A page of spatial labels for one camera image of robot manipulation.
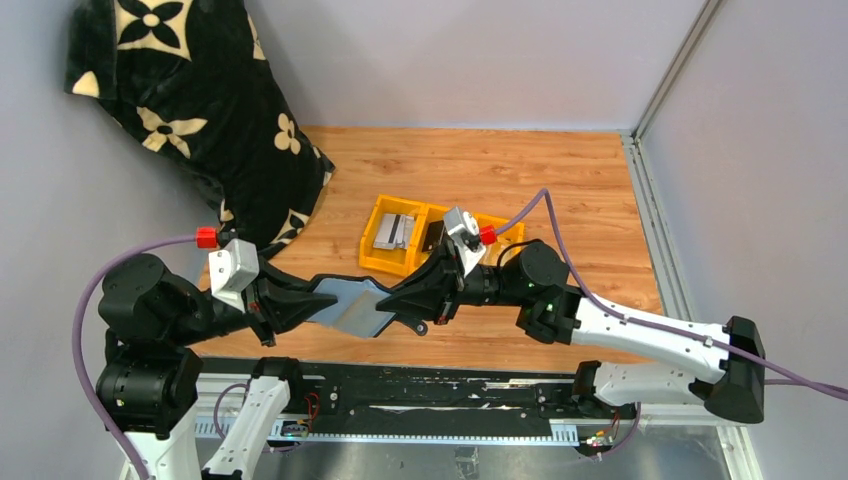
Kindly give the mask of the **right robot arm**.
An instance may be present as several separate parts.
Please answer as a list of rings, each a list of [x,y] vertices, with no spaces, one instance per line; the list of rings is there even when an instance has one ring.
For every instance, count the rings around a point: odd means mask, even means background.
[[[543,344],[589,345],[646,358],[634,366],[579,365],[572,393],[604,408],[700,404],[724,420],[765,414],[765,349],[756,323],[689,322],[617,305],[568,284],[570,268],[549,245],[524,242],[496,265],[467,267],[442,245],[377,303],[377,310],[444,325],[461,306],[509,306],[516,325]]]

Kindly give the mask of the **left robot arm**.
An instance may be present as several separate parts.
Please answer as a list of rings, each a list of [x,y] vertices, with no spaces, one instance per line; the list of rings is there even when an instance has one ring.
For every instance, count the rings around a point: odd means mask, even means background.
[[[203,367],[195,343],[241,330],[266,346],[337,304],[333,294],[267,264],[225,271],[219,291],[201,291],[149,253],[129,256],[98,279],[107,326],[106,364],[90,393],[139,479],[250,479],[269,451],[280,414],[302,415],[287,439],[307,436],[328,395],[289,357],[259,359],[244,404],[214,455],[199,458],[194,427]]]

